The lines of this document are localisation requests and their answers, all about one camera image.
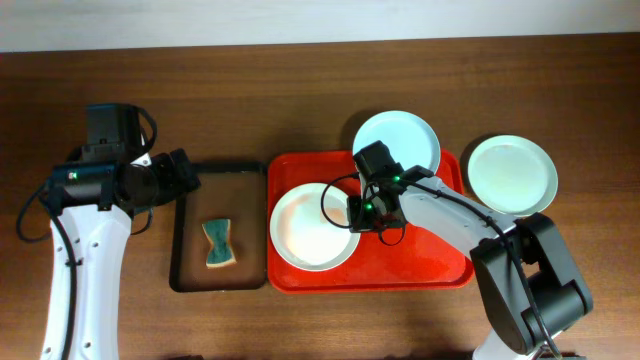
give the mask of teal sponge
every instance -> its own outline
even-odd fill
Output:
[[[216,219],[202,224],[204,234],[211,243],[211,250],[207,255],[207,267],[219,268],[236,263],[231,247],[231,220]]]

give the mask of plate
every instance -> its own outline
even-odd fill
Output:
[[[469,183],[488,207],[514,216],[544,210],[558,191],[558,173],[534,142],[513,135],[489,138],[469,157]]]
[[[367,120],[353,141],[353,154],[382,141],[393,159],[408,170],[420,165],[433,171],[440,165],[440,143],[431,126],[406,111],[385,111]]]
[[[269,231],[278,254],[307,271],[325,271],[345,262],[355,251],[360,234],[331,225],[320,210],[326,184],[300,185],[287,192],[271,214]],[[330,187],[324,199],[327,215],[347,224],[347,194]]]

